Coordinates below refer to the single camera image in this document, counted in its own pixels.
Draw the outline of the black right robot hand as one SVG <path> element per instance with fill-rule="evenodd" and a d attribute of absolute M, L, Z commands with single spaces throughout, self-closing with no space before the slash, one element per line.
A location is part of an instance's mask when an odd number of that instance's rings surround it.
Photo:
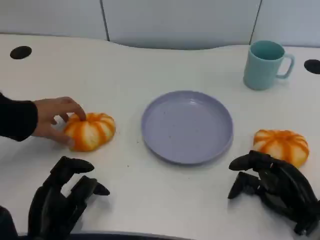
<path fill-rule="evenodd" d="M 307 178 L 292 164 L 269 154 L 250 150 L 234 159 L 229 169 L 238 175 L 228 194 L 257 195 L 275 213 L 296 223 L 294 232 L 309 236 L 320 222 L 320 200 Z"/>

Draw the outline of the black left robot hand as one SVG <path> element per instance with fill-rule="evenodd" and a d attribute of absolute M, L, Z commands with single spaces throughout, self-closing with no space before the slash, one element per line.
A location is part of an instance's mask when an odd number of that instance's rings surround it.
<path fill-rule="evenodd" d="M 83 159 L 63 156 L 50 175 L 37 189 L 28 213 L 27 236 L 32 240 L 66 240 L 87 208 L 92 195 L 108 196 L 110 191 L 97 181 L 83 175 L 64 196 L 62 187 L 74 174 L 88 173 L 94 166 Z"/>

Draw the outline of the person's hand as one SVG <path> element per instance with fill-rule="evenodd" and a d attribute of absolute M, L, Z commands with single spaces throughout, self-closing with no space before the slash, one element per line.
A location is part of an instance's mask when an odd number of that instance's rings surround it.
<path fill-rule="evenodd" d="M 69 113 L 74 113 L 81 121 L 86 120 L 86 113 L 83 108 L 72 98 L 64 96 L 58 98 L 45 98 L 33 102 L 37 108 L 37 125 L 32 133 L 33 137 L 40 137 L 53 140 L 60 144 L 73 147 L 75 142 L 72 137 L 64 132 L 56 130 L 56 116 L 69 120 Z"/>

